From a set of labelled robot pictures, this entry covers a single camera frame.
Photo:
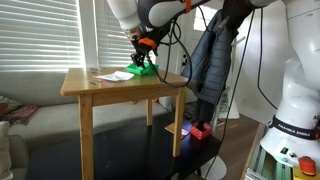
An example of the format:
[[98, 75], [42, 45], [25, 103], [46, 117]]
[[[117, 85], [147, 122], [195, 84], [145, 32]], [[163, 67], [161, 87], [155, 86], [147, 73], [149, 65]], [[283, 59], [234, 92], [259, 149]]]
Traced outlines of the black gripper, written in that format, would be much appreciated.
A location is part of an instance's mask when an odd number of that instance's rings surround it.
[[133, 63], [137, 67], [142, 67], [145, 69], [144, 59], [151, 50], [155, 50], [157, 48], [156, 42], [148, 37], [145, 37], [139, 40], [134, 40], [132, 44], [136, 50], [135, 53], [130, 55]]

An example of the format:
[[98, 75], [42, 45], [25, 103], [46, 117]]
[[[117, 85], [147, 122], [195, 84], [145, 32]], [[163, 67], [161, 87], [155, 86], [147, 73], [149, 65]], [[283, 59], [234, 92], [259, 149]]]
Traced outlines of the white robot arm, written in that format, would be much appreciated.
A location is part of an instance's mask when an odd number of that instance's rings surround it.
[[[135, 48], [140, 66], [162, 39], [160, 31], [180, 15], [209, 0], [107, 0], [120, 27]], [[245, 18], [276, 0], [224, 0], [207, 25], [182, 75], [196, 81], [190, 88], [210, 103], [218, 101], [230, 67], [231, 42]], [[295, 56], [284, 65], [282, 97], [261, 146], [277, 161], [300, 166], [319, 163], [319, 2], [282, 0], [289, 41]]]

